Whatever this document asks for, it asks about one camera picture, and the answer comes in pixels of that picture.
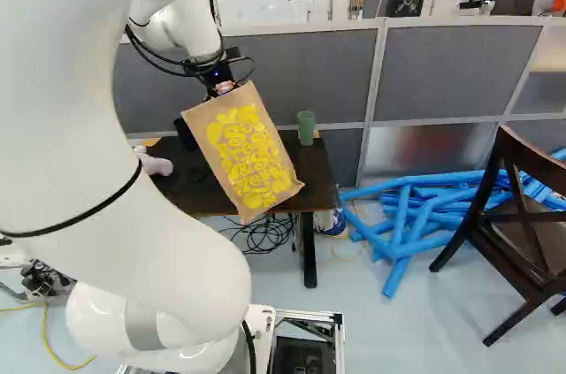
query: dark wooden chair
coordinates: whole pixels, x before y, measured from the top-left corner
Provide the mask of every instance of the dark wooden chair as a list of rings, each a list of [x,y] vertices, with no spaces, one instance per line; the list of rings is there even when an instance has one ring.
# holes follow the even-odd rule
[[[501,165],[509,175],[513,199],[484,211]],[[523,194],[522,170],[566,195],[566,164],[535,149],[508,127],[500,127],[486,173],[464,221],[430,266],[438,272],[468,240],[523,296],[524,304],[484,340],[491,346],[539,305],[566,291],[566,211],[551,211]],[[566,298],[552,309],[566,310]]]

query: paper bag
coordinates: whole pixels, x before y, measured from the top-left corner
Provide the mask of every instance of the paper bag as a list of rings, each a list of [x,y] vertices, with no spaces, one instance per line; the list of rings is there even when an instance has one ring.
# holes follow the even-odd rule
[[[181,115],[242,223],[304,186],[253,82]]]

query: black cable strap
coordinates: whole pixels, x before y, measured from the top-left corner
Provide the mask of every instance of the black cable strap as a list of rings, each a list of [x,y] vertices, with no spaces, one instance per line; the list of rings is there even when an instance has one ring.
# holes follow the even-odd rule
[[[0,230],[0,234],[13,239],[26,239],[29,237],[38,237],[40,235],[54,233],[55,231],[62,230],[68,226],[78,224],[80,221],[84,221],[85,219],[92,217],[93,215],[104,209],[106,206],[109,206],[110,204],[116,202],[118,198],[121,197],[135,183],[135,181],[140,176],[140,173],[142,173],[142,161],[138,159],[138,167],[135,169],[134,175],[132,175],[132,178],[130,178],[130,180],[120,190],[108,197],[103,202],[98,203],[94,208],[91,208],[86,212],[82,212],[76,217],[67,219],[66,221],[48,226],[46,228],[42,228],[40,230],[28,231],[26,233],[8,233],[6,231]]]
[[[142,25],[142,24],[136,22],[135,20],[133,20],[132,18],[128,18],[128,19],[130,20],[130,22],[132,22],[132,23],[133,23],[134,25],[136,25],[137,27],[146,27],[147,25],[149,25],[149,21],[151,20],[151,19],[148,19],[148,21],[145,22],[145,23]]]

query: table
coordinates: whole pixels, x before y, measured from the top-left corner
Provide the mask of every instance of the table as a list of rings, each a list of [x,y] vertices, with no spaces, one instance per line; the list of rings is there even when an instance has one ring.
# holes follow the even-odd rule
[[[281,140],[293,162],[302,190],[275,206],[270,212],[298,212],[301,218],[299,249],[304,271],[304,285],[317,286],[317,259],[313,212],[332,210],[338,201],[336,184],[328,164],[325,143],[315,138],[310,147],[302,146],[296,131],[280,131]],[[235,215],[237,210],[218,183],[200,150],[188,151],[178,137],[164,137],[148,148],[148,154],[172,161],[169,177],[154,175],[154,184],[167,199],[193,216]]]

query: yellow cable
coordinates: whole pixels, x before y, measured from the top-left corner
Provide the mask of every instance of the yellow cable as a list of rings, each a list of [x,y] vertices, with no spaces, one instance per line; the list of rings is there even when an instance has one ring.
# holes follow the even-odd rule
[[[15,308],[0,309],[0,312],[8,312],[10,310],[22,310],[22,309],[32,308],[34,306],[42,306],[42,305],[40,303],[28,303],[27,305],[21,305],[21,306],[15,307]]]
[[[357,252],[357,254],[356,254],[355,256],[348,257],[348,258],[338,256],[338,253],[336,253],[336,246],[332,246],[332,252],[333,252],[333,256],[334,256],[336,259],[338,259],[339,261],[342,261],[342,262],[352,262],[352,261],[355,261],[358,257],[360,257],[360,256],[362,255],[362,253],[363,253],[363,247],[360,248],[360,250]]]
[[[42,339],[43,339],[43,345],[45,346],[45,350],[47,350],[51,358],[53,358],[53,361],[55,361],[57,365],[59,365],[62,368],[65,368],[66,370],[80,370],[81,368],[84,368],[87,365],[89,365],[91,362],[93,362],[94,359],[96,358],[96,355],[92,356],[91,358],[88,358],[84,363],[81,363],[79,365],[68,365],[59,359],[59,357],[55,354],[55,352],[53,352],[53,349],[51,349],[50,343],[47,340],[48,314],[49,314],[49,304],[45,303],[45,309],[43,310]]]
[[[35,306],[43,306],[43,305],[41,303],[28,303],[27,305],[17,306],[15,308],[0,309],[0,312],[8,312],[10,310],[22,310],[22,309],[27,309],[27,308],[33,308]],[[61,361],[59,359],[59,357],[55,354],[55,352],[53,352],[53,349],[51,349],[50,343],[47,340],[47,315],[48,314],[49,314],[49,305],[47,303],[45,303],[44,310],[43,310],[42,339],[43,339],[43,345],[45,346],[45,349],[47,350],[47,352],[50,354],[51,358],[53,358],[53,361],[55,361],[57,363],[57,365],[65,368],[66,370],[80,370],[81,368],[84,368],[87,365],[89,365],[91,362],[93,362],[94,359],[96,358],[96,355],[94,355],[91,358],[88,358],[84,363],[81,363],[79,365],[68,365],[68,364],[64,363],[63,361]]]

